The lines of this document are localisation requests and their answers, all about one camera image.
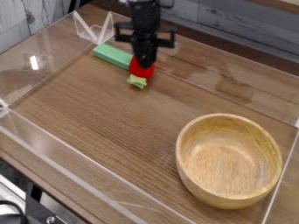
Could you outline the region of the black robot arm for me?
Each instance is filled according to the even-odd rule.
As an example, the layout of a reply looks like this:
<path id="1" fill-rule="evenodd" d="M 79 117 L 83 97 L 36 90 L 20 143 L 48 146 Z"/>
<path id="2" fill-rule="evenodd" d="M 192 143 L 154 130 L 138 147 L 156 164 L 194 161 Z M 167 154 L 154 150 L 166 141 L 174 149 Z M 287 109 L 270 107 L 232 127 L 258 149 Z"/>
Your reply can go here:
<path id="1" fill-rule="evenodd" d="M 159 0 L 127 0 L 131 13 L 130 22 L 116 22 L 115 40 L 130 43 L 142 68 L 156 61 L 158 49 L 175 47 L 176 30 L 162 26 L 162 8 Z"/>

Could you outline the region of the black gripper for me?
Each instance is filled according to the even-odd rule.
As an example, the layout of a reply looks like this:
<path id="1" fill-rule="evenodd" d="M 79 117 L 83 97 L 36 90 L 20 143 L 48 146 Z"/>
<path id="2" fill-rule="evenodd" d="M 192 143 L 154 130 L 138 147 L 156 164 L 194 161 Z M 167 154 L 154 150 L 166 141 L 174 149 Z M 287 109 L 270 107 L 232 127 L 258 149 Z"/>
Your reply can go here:
<path id="1" fill-rule="evenodd" d="M 115 40 L 131 44 L 142 68 L 155 63 L 158 47 L 175 47 L 176 30 L 172 27 L 158 25 L 152 28 L 135 28 L 132 22 L 116 22 L 114 28 Z"/>

